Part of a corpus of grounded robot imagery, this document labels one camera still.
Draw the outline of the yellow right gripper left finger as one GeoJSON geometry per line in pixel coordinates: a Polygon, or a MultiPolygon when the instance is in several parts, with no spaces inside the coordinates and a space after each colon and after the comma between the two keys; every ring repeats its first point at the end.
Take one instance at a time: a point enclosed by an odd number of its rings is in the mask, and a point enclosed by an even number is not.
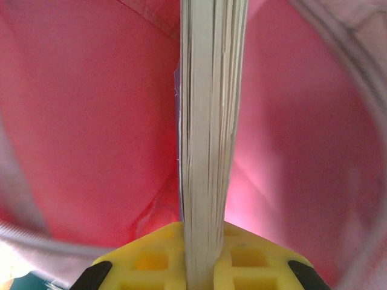
{"type": "Polygon", "coordinates": [[[72,290],[186,290],[183,223],[166,225],[99,257],[72,290]]]}

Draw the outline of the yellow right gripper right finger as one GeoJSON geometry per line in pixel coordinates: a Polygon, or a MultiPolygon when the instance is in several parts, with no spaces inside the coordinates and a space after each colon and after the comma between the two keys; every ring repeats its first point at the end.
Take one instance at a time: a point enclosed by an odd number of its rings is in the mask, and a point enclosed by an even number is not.
{"type": "Polygon", "coordinates": [[[305,257],[261,236],[225,222],[223,242],[213,290],[331,290],[305,257]]]}

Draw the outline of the grid paper notepad grey-blue cover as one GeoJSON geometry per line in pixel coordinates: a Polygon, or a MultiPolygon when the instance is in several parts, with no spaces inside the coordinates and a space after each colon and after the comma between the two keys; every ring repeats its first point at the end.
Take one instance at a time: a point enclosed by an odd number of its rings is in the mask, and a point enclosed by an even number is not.
{"type": "Polygon", "coordinates": [[[187,290],[214,290],[249,0],[181,0],[178,180],[187,290]]]}

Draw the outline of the pink backpack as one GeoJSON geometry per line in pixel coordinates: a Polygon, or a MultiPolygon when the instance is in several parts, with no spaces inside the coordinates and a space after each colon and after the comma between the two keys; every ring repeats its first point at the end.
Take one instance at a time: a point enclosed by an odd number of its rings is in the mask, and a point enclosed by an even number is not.
{"type": "MultiPolygon", "coordinates": [[[[72,285],[180,218],[180,0],[0,0],[0,241],[72,285]]],[[[249,0],[226,220],[387,290],[387,0],[249,0]]]]}

